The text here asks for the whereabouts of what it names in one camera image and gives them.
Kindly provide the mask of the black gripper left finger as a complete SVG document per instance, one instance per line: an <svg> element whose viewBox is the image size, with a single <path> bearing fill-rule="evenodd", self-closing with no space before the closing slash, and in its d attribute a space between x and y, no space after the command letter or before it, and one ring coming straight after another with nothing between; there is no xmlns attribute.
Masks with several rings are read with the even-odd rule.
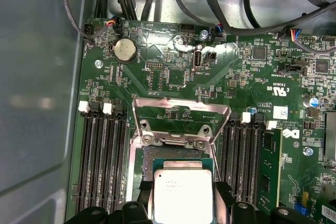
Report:
<svg viewBox="0 0 336 224"><path fill-rule="evenodd" d="M140 183L136 201L128 201L108 213L102 207L88 207L66 221L66 223L153 223L149 214L149 201L153 189L152 181Z"/></svg>

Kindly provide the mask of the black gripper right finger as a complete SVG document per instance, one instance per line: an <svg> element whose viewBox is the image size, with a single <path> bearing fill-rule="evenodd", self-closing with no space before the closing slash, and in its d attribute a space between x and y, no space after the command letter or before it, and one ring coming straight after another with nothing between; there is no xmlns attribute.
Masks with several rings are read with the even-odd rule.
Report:
<svg viewBox="0 0 336 224"><path fill-rule="evenodd" d="M286 207L274 208L265 214L254 205L235 201L231 187L226 182L214 183L214 213L217 223L316 223L314 220Z"/></svg>

